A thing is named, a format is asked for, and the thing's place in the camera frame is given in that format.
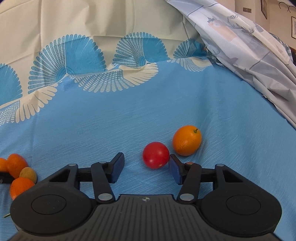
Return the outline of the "orange kumquat with stem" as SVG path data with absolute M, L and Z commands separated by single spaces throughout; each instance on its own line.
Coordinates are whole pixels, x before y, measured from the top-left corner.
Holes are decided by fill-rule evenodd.
M 10 156 L 8 156 L 8 172 L 14 179 L 19 178 L 20 172 L 26 167 L 28 167 L 27 161 L 19 154 L 10 154 Z

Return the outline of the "red cherry tomato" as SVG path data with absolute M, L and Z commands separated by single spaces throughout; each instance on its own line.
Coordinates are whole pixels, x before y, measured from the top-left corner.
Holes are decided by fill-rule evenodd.
M 142 159 L 147 167 L 158 169 L 167 164 L 170 159 L 170 152 L 163 143 L 152 142 L 145 146 Z

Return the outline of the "wall picture frame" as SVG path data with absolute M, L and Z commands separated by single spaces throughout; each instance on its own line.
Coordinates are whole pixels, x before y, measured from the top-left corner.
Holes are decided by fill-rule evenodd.
M 268 6 L 267 0 L 261 0 L 261 12 L 263 13 L 264 17 L 268 19 Z

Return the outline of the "blue patterned sofa cover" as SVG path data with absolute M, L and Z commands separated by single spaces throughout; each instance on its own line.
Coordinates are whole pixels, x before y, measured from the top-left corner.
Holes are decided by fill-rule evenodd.
M 1 157 L 39 180 L 125 155 L 119 194 L 177 194 L 142 151 L 202 133 L 185 162 L 223 163 L 281 203 L 276 234 L 295 240 L 295 125 L 211 54 L 168 1 L 2 1 Z

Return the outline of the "pale blue printed sheet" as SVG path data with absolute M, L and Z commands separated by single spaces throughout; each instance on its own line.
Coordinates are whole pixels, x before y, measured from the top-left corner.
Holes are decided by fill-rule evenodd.
M 263 94 L 295 125 L 295 65 L 283 44 L 255 22 L 216 1 L 168 4 L 193 25 L 222 65 Z

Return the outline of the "tan longan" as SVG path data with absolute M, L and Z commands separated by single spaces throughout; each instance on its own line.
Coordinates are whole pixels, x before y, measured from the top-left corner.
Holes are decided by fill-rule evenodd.
M 31 167 L 25 167 L 20 172 L 19 177 L 30 179 L 34 184 L 37 183 L 37 173 Z

